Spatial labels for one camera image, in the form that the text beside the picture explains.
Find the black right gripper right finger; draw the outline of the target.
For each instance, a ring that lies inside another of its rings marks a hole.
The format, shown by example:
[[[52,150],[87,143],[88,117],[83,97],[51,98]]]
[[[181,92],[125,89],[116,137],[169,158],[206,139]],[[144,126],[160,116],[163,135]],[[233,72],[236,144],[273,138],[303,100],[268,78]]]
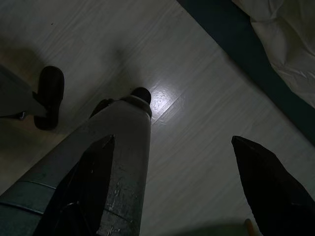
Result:
[[[247,202],[264,236],[313,236],[315,202],[262,145],[240,136],[231,143]]]

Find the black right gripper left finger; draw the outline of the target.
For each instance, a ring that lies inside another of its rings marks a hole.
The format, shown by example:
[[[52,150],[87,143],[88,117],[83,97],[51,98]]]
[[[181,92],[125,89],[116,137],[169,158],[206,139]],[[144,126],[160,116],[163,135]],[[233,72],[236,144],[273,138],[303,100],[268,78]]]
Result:
[[[34,235],[95,236],[111,177],[114,135],[92,143],[57,186]]]

